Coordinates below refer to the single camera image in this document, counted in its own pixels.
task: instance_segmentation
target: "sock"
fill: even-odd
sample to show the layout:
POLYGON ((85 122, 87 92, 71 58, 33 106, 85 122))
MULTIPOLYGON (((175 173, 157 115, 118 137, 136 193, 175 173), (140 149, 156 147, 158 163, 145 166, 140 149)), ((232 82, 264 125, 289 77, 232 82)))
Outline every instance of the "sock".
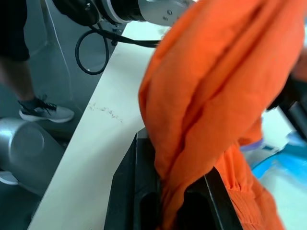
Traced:
POLYGON ((20 105, 22 105, 23 107, 27 108, 27 109, 35 109, 38 107, 39 105, 39 99, 38 98, 34 98, 32 100, 28 100, 28 101, 18 101, 20 105))

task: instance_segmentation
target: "black shorts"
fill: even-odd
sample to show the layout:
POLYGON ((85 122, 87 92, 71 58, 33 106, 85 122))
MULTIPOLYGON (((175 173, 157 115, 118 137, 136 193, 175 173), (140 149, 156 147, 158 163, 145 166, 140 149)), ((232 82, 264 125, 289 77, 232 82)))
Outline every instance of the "black shorts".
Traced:
POLYGON ((27 61, 29 59, 29 50, 24 41, 26 20, 26 0, 1 0, 0 56, 14 61, 27 61))

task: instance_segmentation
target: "black cable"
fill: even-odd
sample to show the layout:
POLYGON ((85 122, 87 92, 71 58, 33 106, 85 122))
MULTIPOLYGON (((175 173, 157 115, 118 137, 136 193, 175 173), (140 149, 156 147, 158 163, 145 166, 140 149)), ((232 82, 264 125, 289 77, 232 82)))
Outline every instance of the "black cable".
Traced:
POLYGON ((123 43, 128 43, 128 44, 135 44, 135 45, 138 45, 138 46, 143 46, 143 47, 148 47, 148 48, 155 48, 157 47, 157 45, 159 44, 160 40, 133 40, 133 39, 130 39, 130 38, 127 38, 127 37, 124 37, 124 36, 121 36, 121 35, 118 35, 116 33, 113 33, 113 32, 109 32, 109 31, 106 31, 102 28, 101 24, 97 24, 99 29, 96 29, 95 27, 93 26, 90 26, 91 30, 90 31, 87 31, 86 33, 84 33, 78 40, 77 44, 76 44, 76 48, 75 48, 75 57, 76 57, 76 61, 77 61, 77 64, 79 66, 79 68, 87 73, 87 74, 90 74, 90 75, 97 75, 97 74, 100 74, 102 73, 105 68, 106 68, 106 65, 109 61, 109 46, 107 44, 107 38, 114 41, 114 42, 123 42, 123 43), (99 71, 96 71, 96 72, 92 72, 92 71, 89 71, 87 70, 81 63, 80 61, 80 57, 79 57, 79 50, 80 50, 80 45, 82 43, 82 41, 88 36, 88 35, 91 35, 91 34, 99 34, 100 36, 102 36, 103 40, 104 40, 104 43, 105 43, 105 48, 106 48, 106 60, 105 60, 105 64, 104 66, 99 70, 99 71))

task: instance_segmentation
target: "wrinkled fabric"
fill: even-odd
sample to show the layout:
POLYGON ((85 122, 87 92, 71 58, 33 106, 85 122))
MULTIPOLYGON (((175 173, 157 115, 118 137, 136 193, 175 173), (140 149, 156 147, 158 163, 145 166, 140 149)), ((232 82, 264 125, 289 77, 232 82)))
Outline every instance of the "wrinkled fabric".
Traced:
POLYGON ((283 229, 239 147, 261 139, 261 113, 299 56, 305 2, 200 0, 157 48, 139 102, 162 182, 161 229, 213 166, 245 230, 283 229))

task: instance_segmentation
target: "shoelace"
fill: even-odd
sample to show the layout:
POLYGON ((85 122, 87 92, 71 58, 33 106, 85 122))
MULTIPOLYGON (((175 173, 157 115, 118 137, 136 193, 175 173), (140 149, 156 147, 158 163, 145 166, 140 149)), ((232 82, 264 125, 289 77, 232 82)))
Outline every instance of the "shoelace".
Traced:
POLYGON ((51 110, 51 111, 56 111, 57 106, 56 106, 55 104, 52 104, 52 103, 46 103, 46 102, 44 101, 44 99, 39 99, 38 108, 45 109, 45 110, 47 111, 47 113, 48 113, 49 115, 51 115, 51 114, 50 114, 50 110, 51 110))

